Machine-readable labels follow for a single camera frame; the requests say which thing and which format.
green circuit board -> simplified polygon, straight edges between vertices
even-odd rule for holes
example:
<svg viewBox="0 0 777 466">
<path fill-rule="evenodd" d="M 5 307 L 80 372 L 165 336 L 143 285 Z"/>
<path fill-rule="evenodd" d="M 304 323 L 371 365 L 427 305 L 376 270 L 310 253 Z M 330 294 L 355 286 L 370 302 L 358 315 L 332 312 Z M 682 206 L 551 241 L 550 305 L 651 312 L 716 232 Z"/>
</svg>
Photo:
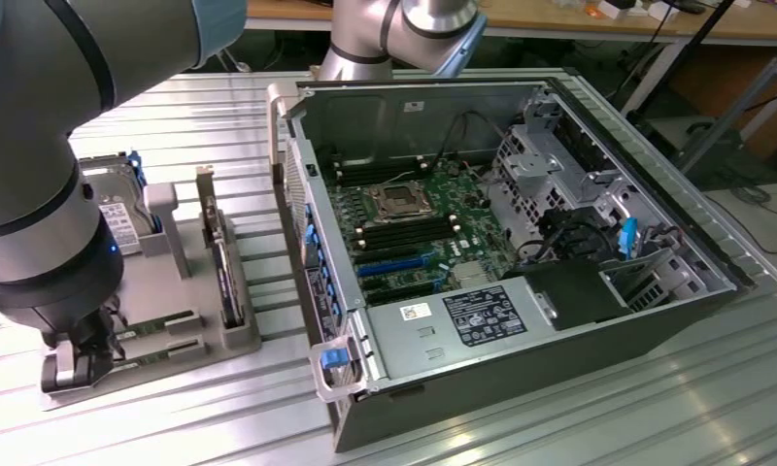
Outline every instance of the green circuit board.
<svg viewBox="0 0 777 466">
<path fill-rule="evenodd" d="M 459 289 L 460 284 L 451 271 L 456 265 L 466 262 L 476 261 L 491 281 L 499 280 L 512 267 L 516 252 L 510 241 L 506 240 L 504 231 L 491 209 L 482 203 L 483 185 L 479 184 L 470 169 L 459 170 L 459 168 L 463 168 L 459 162 L 447 161 L 424 179 L 380 184 L 382 187 L 391 188 L 396 185 L 416 183 L 427 195 L 432 209 L 430 216 L 456 215 L 460 231 L 447 239 L 414 245 L 419 251 L 418 254 L 428 258 L 426 267 L 360 278 L 367 300 L 372 290 L 398 290 L 415 285 L 423 286 L 427 283 L 434 285 L 434 292 Z M 348 253 L 355 256 L 358 254 L 356 228 L 364 224 L 386 222 L 380 219 L 380 206 L 371 191 L 374 186 L 342 187 L 328 180 L 327 186 Z M 368 265 L 391 263 L 394 260 L 395 258 L 387 258 L 379 262 L 370 262 Z M 355 271 L 363 265 L 355 265 Z"/>
</svg>

circuit board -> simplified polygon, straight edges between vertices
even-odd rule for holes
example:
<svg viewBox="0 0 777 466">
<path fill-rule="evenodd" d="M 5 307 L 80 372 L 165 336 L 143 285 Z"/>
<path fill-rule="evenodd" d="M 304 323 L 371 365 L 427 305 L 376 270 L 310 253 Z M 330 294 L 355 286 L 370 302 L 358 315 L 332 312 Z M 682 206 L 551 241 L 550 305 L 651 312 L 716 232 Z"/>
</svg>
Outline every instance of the circuit board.
<svg viewBox="0 0 777 466">
<path fill-rule="evenodd" d="M 478 262 L 491 281 L 499 280 L 511 268 L 516 252 L 506 240 L 504 231 L 488 205 L 483 203 L 486 196 L 482 184 L 476 181 L 472 170 L 459 162 L 443 162 L 434 173 L 412 182 L 390 181 L 350 187 L 342 187 L 334 181 L 327 181 L 327 184 L 348 253 L 355 258 L 359 253 L 358 228 L 382 223 L 398 224 L 408 219 L 382 218 L 386 209 L 379 191 L 407 187 L 423 191 L 426 205 L 422 209 L 426 209 L 426 216 L 455 215 L 455 223 L 460 225 L 460 229 L 448 238 L 414 245 L 416 256 L 424 258 L 424 266 L 359 278 L 370 304 L 379 304 L 370 299 L 375 290 L 391 293 L 392 290 L 424 286 L 427 283 L 432 284 L 432 293 L 459 289 L 462 283 L 451 273 L 459 264 Z M 394 261 L 394 257 L 387 257 L 386 260 L 370 261 L 368 266 L 391 264 Z M 360 274 L 364 264 L 358 262 L 355 260 L 355 271 Z"/>
</svg>

warning label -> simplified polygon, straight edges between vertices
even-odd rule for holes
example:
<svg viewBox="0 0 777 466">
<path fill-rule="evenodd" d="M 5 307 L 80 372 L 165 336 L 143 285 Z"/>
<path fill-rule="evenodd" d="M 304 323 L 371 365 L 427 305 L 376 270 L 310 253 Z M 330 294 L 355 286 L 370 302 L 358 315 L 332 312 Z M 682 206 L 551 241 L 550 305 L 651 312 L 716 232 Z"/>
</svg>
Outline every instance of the warning label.
<svg viewBox="0 0 777 466">
<path fill-rule="evenodd" d="M 443 303 L 468 347 L 527 332 L 503 286 L 456 294 Z"/>
<path fill-rule="evenodd" d="M 107 225 L 113 231 L 115 242 L 120 248 L 139 244 L 139 233 L 132 224 L 132 218 L 127 212 L 127 206 L 121 202 L 103 204 L 101 212 L 107 219 Z"/>
</svg>

